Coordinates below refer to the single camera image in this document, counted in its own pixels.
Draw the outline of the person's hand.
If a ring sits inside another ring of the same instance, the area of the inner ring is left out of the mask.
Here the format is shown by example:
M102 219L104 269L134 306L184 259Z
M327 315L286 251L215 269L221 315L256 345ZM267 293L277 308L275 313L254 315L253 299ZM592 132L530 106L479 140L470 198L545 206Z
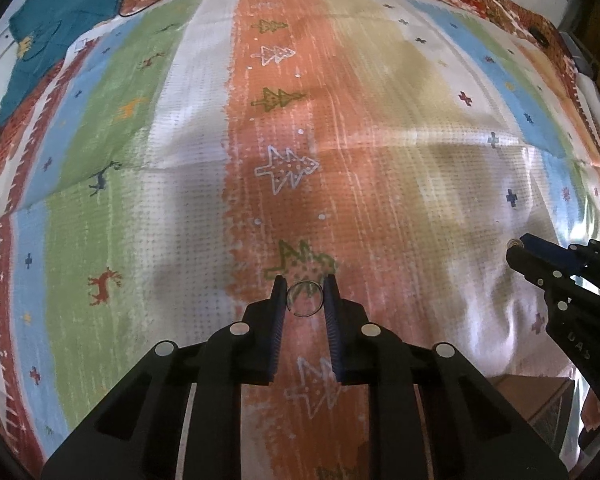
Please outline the person's hand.
M581 450L587 448L600 434L600 400L593 389L588 390L581 411L583 429L579 436Z

